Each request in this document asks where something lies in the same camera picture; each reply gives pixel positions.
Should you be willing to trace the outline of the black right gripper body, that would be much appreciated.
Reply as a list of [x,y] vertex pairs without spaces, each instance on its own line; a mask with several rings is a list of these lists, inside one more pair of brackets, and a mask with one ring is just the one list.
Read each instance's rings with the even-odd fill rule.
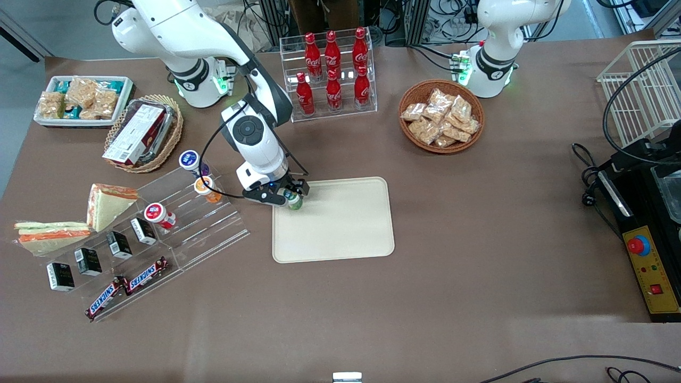
[[293,205],[291,207],[300,207],[304,197],[296,193],[297,184],[308,184],[308,182],[305,179],[282,178],[259,185],[251,190],[243,190],[243,197],[256,203],[284,206],[285,199],[282,197],[282,193],[292,193]]

